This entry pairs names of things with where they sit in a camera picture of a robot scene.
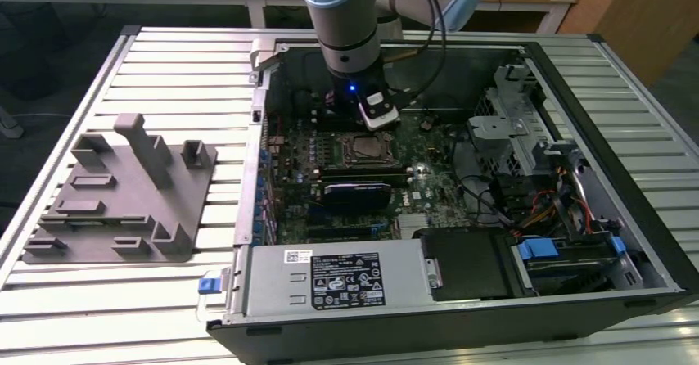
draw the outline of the barcode sticker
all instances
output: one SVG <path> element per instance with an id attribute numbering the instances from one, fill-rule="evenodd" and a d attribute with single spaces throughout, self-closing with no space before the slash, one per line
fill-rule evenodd
<path id="1" fill-rule="evenodd" d="M 284 250 L 284 263 L 310 263 L 312 250 Z"/>

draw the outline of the aluminum table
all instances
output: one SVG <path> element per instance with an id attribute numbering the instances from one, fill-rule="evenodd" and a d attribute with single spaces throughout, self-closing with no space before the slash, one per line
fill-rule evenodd
<path id="1" fill-rule="evenodd" d="M 314 38 L 288 29 L 124 29 L 74 119 L 0 240 L 0 362 L 235 364 L 204 331 L 223 295 L 196 292 L 198 279 L 232 262 L 232 241 L 256 39 Z M 407 33 L 410 39 L 425 34 Z M 586 36 L 454 34 L 453 40 L 537 40 L 699 265 L 699 149 L 605 43 Z M 118 113 L 142 112 L 168 143 L 218 146 L 214 183 L 196 254 L 183 264 L 28 265 L 18 261 L 75 158 L 79 134 L 111 131 Z M 561 133 L 569 134 L 555 112 Z M 698 363 L 699 312 L 689 306 L 623 322 L 589 338 L 445 350 L 324 363 L 518 364 Z"/>

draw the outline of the white label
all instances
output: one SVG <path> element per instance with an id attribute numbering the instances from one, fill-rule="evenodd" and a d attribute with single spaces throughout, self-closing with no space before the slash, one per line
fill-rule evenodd
<path id="1" fill-rule="evenodd" d="M 374 95 L 367 97 L 367 103 L 370 106 L 375 106 L 383 102 L 383 94 L 381 92 L 377 92 Z"/>
<path id="2" fill-rule="evenodd" d="M 284 250 L 284 263 L 310 263 L 314 251 L 308 250 Z"/>
<path id="3" fill-rule="evenodd" d="M 382 298 L 383 297 L 383 291 L 366 291 L 367 298 Z"/>

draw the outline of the power supply label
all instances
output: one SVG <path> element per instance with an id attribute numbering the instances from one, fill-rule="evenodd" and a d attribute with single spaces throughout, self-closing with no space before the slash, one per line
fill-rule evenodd
<path id="1" fill-rule="evenodd" d="M 379 253 L 311 257 L 316 310 L 386 305 Z"/>

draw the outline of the blue tab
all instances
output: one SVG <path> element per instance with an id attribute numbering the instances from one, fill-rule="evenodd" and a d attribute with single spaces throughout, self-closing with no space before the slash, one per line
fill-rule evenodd
<path id="1" fill-rule="evenodd" d="M 614 250 L 617 251 L 618 256 L 626 252 L 626 244 L 625 244 L 625 241 L 622 240 L 622 237 L 613 237 L 611 245 L 614 246 Z"/>
<path id="2" fill-rule="evenodd" d="M 517 249 L 521 251 L 522 260 L 530 260 L 533 258 L 533 251 L 529 249 L 527 244 L 518 245 Z"/>
<path id="3" fill-rule="evenodd" d="M 203 277 L 199 279 L 199 294 L 220 293 L 220 277 Z"/>
<path id="4" fill-rule="evenodd" d="M 529 249 L 533 251 L 533 257 L 557 257 L 558 249 L 551 238 L 534 238 L 525 240 Z"/>

